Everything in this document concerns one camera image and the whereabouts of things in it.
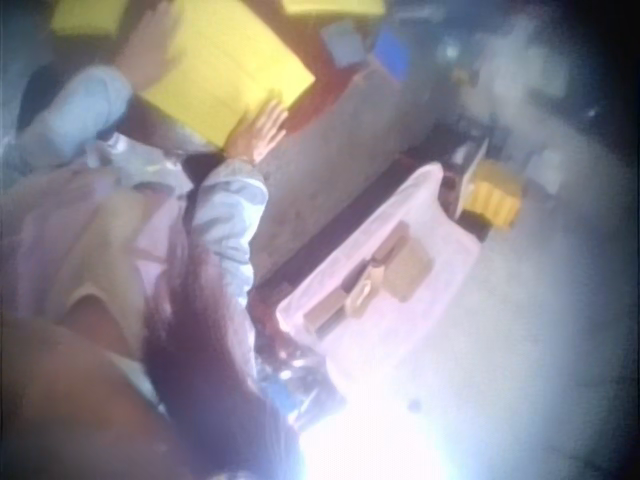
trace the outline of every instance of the bright light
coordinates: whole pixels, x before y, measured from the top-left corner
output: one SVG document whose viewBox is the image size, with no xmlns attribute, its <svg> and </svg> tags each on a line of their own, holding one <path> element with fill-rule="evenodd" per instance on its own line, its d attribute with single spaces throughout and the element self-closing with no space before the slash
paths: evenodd
<svg viewBox="0 0 640 480">
<path fill-rule="evenodd" d="M 351 403 L 302 436 L 307 480 L 450 479 L 417 418 L 389 400 Z"/>
</svg>

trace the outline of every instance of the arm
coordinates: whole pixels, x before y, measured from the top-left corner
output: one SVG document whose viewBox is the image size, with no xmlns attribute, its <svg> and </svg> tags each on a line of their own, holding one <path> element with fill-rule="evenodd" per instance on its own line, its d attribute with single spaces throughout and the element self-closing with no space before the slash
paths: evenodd
<svg viewBox="0 0 640 480">
<path fill-rule="evenodd" d="M 35 169 L 70 162 L 124 114 L 131 95 L 131 85 L 115 67 L 87 68 L 22 133 L 23 158 Z"/>
<path fill-rule="evenodd" d="M 174 65 L 168 48 L 178 19 L 168 2 L 145 13 L 113 66 L 90 67 L 64 87 L 18 140 L 34 168 L 57 167 L 82 153 L 126 110 L 133 92 L 158 82 Z"/>
<path fill-rule="evenodd" d="M 196 204 L 194 232 L 219 259 L 230 293 L 245 307 L 253 286 L 249 242 L 267 204 L 261 175 L 253 168 L 282 140 L 288 112 L 267 103 L 253 119 L 242 119 L 225 146 L 228 160 L 205 180 Z"/>
<path fill-rule="evenodd" d="M 218 257 L 227 289 L 243 307 L 254 280 L 249 242 L 267 199 L 260 174 L 238 160 L 213 171 L 198 192 L 194 233 Z"/>
</svg>

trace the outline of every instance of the long dark hair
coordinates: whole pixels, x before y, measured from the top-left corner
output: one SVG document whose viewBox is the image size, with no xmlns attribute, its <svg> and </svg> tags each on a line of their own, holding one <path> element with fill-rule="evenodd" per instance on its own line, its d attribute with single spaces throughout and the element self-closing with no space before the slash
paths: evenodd
<svg viewBox="0 0 640 480">
<path fill-rule="evenodd" d="M 196 477 L 246 472 L 261 480 L 297 480 L 295 431 L 250 386 L 229 343 L 233 300 L 203 247 L 172 241 L 166 295 L 146 317 L 147 373 L 193 457 Z"/>
</svg>

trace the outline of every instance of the sleeve cuff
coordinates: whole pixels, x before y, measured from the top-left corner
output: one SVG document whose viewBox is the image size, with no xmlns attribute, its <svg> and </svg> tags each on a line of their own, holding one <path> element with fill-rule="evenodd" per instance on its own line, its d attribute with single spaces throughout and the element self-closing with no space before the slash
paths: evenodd
<svg viewBox="0 0 640 480">
<path fill-rule="evenodd" d="M 258 186 L 266 189 L 264 178 L 253 166 L 242 160 L 227 160 L 213 172 L 209 174 L 204 181 L 204 185 L 213 185 L 219 182 L 227 182 L 230 180 L 248 180 Z"/>
</svg>

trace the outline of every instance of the blue object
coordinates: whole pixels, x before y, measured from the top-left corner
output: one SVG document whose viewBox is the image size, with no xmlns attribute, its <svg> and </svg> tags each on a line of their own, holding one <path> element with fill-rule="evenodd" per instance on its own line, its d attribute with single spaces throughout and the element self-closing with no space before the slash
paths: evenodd
<svg viewBox="0 0 640 480">
<path fill-rule="evenodd" d="M 393 31 L 383 25 L 373 49 L 373 56 L 399 82 L 404 82 L 409 74 L 409 49 Z"/>
</svg>

